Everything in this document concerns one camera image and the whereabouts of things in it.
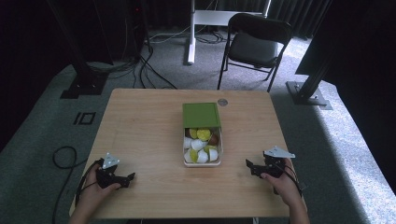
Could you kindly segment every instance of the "hand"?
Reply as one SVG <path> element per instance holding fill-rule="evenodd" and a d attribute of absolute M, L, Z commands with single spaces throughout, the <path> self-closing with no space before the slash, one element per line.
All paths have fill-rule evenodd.
<path fill-rule="evenodd" d="M 284 159 L 286 163 L 285 171 L 288 172 L 289 175 L 293 176 L 292 171 L 288 168 L 291 167 L 291 162 L 288 159 Z M 294 182 L 286 175 L 283 174 L 279 178 L 275 178 L 266 173 L 261 174 L 262 178 L 267 180 L 277 191 L 277 193 L 282 197 L 282 200 L 288 206 L 299 202 L 301 200 L 301 196 L 299 191 L 297 190 Z"/>
<path fill-rule="evenodd" d="M 119 183 L 112 184 L 102 189 L 96 182 L 96 170 L 99 164 L 95 164 L 87 175 L 84 190 L 79 195 L 78 205 L 70 217 L 69 223 L 88 223 L 91 216 L 102 201 L 114 190 L 119 189 Z"/>
<path fill-rule="evenodd" d="M 286 166 L 291 167 L 290 160 L 284 160 Z M 285 171 L 288 172 L 289 175 L 293 176 L 292 171 L 288 167 L 286 167 Z M 277 193 L 282 197 L 283 202 L 289 207 L 290 224 L 309 223 L 309 217 L 300 192 L 297 190 L 294 182 L 286 174 L 281 175 L 279 178 L 266 173 L 262 173 L 261 176 L 276 189 Z"/>

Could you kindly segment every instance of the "wooden table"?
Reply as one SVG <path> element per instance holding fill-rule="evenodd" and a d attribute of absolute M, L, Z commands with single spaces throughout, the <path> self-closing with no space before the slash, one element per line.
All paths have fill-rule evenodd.
<path fill-rule="evenodd" d="M 183 163 L 182 104 L 217 102 L 224 154 L 215 168 Z M 287 217 L 289 208 L 245 159 L 287 149 L 270 95 L 264 91 L 116 89 L 112 92 L 87 167 L 107 152 L 120 159 L 116 175 L 135 172 L 96 218 Z"/>

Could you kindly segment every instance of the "cable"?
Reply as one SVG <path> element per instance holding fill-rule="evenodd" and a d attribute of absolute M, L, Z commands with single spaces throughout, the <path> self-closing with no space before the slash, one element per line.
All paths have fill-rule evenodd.
<path fill-rule="evenodd" d="M 209 5 L 206 7 L 205 10 L 209 10 L 209 8 L 213 5 L 214 2 L 215 2 L 215 0 L 212 0 L 212 1 L 209 3 Z M 215 4 L 213 10 L 216 10 L 216 9 L 217 9 L 217 7 L 218 7 L 218 2 L 219 2 L 219 0 L 216 0 L 216 4 Z M 165 36 L 169 36 L 169 35 L 170 35 L 170 36 L 167 37 L 165 40 L 157 41 L 157 42 L 151 42 L 151 43 L 153 43 L 153 44 L 161 44 L 161 43 L 164 43 L 164 42 L 166 42 L 166 41 L 168 41 L 168 40 L 170 40 L 170 39 L 172 39 L 172 38 L 175 38 L 175 37 L 177 37 L 177 36 L 183 35 L 184 32 L 185 32 L 186 30 L 188 30 L 189 28 L 190 28 L 190 26 L 188 26 L 187 28 L 185 28 L 185 29 L 182 30 L 181 32 L 175 33 L 175 34 L 157 34 L 157 35 L 154 35 L 154 36 L 152 36 L 152 37 L 150 38 L 150 40 L 153 39 L 153 38 L 155 38 L 155 37 L 157 37 L 157 36 L 161 36 L 161 35 L 165 35 Z M 205 28 L 206 28 L 206 25 L 205 25 L 201 30 L 199 30 L 199 31 L 197 31 L 197 32 L 195 32 L 195 33 L 196 33 L 196 34 L 199 34 L 199 33 L 200 33 L 202 30 L 204 30 Z"/>
<path fill-rule="evenodd" d="M 97 72 L 97 73 L 113 73 L 113 72 L 120 72 L 120 71 L 128 71 L 131 68 L 134 68 L 135 66 L 136 66 L 136 61 L 133 59 L 130 59 L 127 63 L 123 63 L 120 65 L 114 65 L 114 66 L 110 66 L 110 67 L 105 67 L 105 68 L 89 65 L 89 67 L 92 69 L 92 71 Z"/>
<path fill-rule="evenodd" d="M 82 192 L 85 188 L 87 188 L 87 187 L 89 187 L 89 186 L 92 185 L 92 184 L 90 184 L 89 186 L 87 186 L 87 187 L 85 187 L 85 188 L 82 187 L 82 186 L 84 185 L 84 183 L 85 183 L 85 180 L 87 179 L 88 173 L 90 172 L 90 170 L 92 169 L 92 167 L 93 167 L 95 164 L 99 164 L 99 161 L 95 161 L 93 164 L 91 164 L 90 167 L 88 167 L 88 169 L 87 169 L 87 171 L 85 172 L 85 174 L 82 176 L 81 180 L 79 181 L 78 188 L 77 188 L 77 190 L 76 190 L 75 206 L 77 206 L 77 204 L 78 204 L 79 195 L 81 194 L 81 192 Z"/>
<path fill-rule="evenodd" d="M 95 182 L 93 182 L 93 183 L 91 183 L 90 185 L 88 185 L 88 186 L 85 186 L 79 193 L 81 194 L 82 193 L 82 191 L 84 191 L 84 189 L 87 189 L 88 187 L 90 187 L 90 186 L 92 186 L 92 185 L 94 185 L 94 184 L 97 184 L 98 182 L 97 181 L 95 181 Z"/>
<path fill-rule="evenodd" d="M 134 73 L 135 69 L 136 69 L 136 66 L 132 67 L 130 70 L 126 71 L 124 74 L 119 75 L 117 77 L 108 77 L 107 80 L 118 79 L 118 78 L 121 78 L 121 77 L 125 77 L 125 76 L 127 76 L 127 75 L 129 75 L 131 73 Z"/>
<path fill-rule="evenodd" d="M 285 165 L 285 167 L 286 167 L 286 168 L 289 168 L 289 169 L 293 172 L 294 178 L 295 178 L 295 180 L 298 182 L 297 174 L 293 171 L 293 169 L 291 169 L 288 165 Z"/>
<path fill-rule="evenodd" d="M 208 40 L 208 39 L 204 39 L 204 38 L 197 37 L 197 36 L 195 37 L 198 41 L 200 41 L 202 43 L 206 43 L 206 44 L 219 44 L 219 43 L 227 41 L 227 39 L 224 38 L 224 36 L 218 32 L 206 33 L 206 34 L 201 34 L 201 35 L 213 35 L 216 38 L 216 40 Z"/>
<path fill-rule="evenodd" d="M 140 67 L 140 70 L 139 70 L 139 79 L 140 79 L 140 83 L 142 83 L 142 86 L 143 86 L 144 89 L 146 88 L 146 86 L 145 86 L 145 83 L 143 82 L 143 78 L 142 78 L 143 69 L 146 68 L 146 64 L 149 61 L 149 59 L 151 58 L 151 56 L 152 56 L 152 54 L 154 52 L 154 49 L 151 46 L 148 46 L 148 52 L 149 52 L 149 55 L 148 55 L 148 58 L 146 60 L 143 59 L 143 57 L 140 57 L 140 61 L 143 62 L 143 64 L 142 64 L 142 66 Z"/>
<path fill-rule="evenodd" d="M 58 164 L 58 162 L 56 161 L 57 153 L 61 150 L 65 150 L 65 149 L 71 149 L 73 151 L 74 159 L 73 159 L 73 164 L 70 166 L 62 166 L 62 165 Z M 64 181 L 64 184 L 62 185 L 62 189 L 59 192 L 58 197 L 56 199 L 56 203 L 55 203 L 53 213 L 52 213 L 52 224 L 55 224 L 56 212 L 58 210 L 59 201 L 61 200 L 61 196 L 64 193 L 64 189 L 66 187 L 67 182 L 69 182 L 70 176 L 73 173 L 74 168 L 80 166 L 81 164 L 83 164 L 86 161 L 87 161 L 87 159 L 77 163 L 77 151 L 73 147 L 59 147 L 52 153 L 52 162 L 56 167 L 58 167 L 59 169 L 62 169 L 62 170 L 70 170 L 69 174 L 67 175 L 66 180 Z"/>
<path fill-rule="evenodd" d="M 291 179 L 291 181 L 293 181 L 293 183 L 294 183 L 294 185 L 296 186 L 298 192 L 300 193 L 300 196 L 303 197 L 303 191 L 300 189 L 300 186 L 298 185 L 297 180 L 294 179 L 288 172 L 286 172 L 284 169 L 282 169 L 282 168 L 281 168 L 280 166 L 278 166 L 276 163 L 274 163 L 274 166 L 275 166 L 277 169 L 279 169 L 280 171 L 282 171 L 283 174 L 287 175 L 287 176 Z"/>
<path fill-rule="evenodd" d="M 177 90 L 177 87 L 172 84 L 169 80 L 167 80 L 165 77 L 161 76 L 160 73 L 158 73 L 152 66 L 151 64 L 149 64 L 148 60 L 145 60 L 143 57 L 141 58 L 141 60 L 144 62 L 145 66 L 148 65 L 148 67 L 150 68 L 150 70 L 157 75 L 160 79 L 162 79 L 163 81 L 165 81 L 167 84 L 169 84 L 170 86 L 172 86 L 173 89 Z M 149 75 L 146 73 L 146 78 L 148 79 L 148 82 L 155 88 L 155 85 L 151 82 L 151 80 L 149 79 Z"/>
<path fill-rule="evenodd" d="M 125 44 L 124 44 L 124 50 L 122 52 L 121 60 L 123 60 L 123 56 L 125 55 L 127 46 L 128 46 L 128 22 L 125 17 Z"/>

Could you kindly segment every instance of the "forearm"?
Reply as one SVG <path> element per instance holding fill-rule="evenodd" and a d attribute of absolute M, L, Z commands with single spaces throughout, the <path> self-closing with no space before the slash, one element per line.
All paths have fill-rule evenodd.
<path fill-rule="evenodd" d="M 289 206 L 290 224 L 309 224 L 309 217 L 303 201 L 296 202 Z"/>
<path fill-rule="evenodd" d="M 69 224 L 88 224 L 90 217 L 80 210 L 75 210 L 70 217 Z"/>

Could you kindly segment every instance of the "table leg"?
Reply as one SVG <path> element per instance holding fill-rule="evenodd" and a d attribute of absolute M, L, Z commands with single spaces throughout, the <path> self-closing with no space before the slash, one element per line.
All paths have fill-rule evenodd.
<path fill-rule="evenodd" d="M 194 14 L 195 14 L 195 0 L 191 0 L 191 36 L 190 36 L 190 47 L 189 47 L 189 64 L 194 63 L 195 59 L 195 21 L 194 21 Z"/>

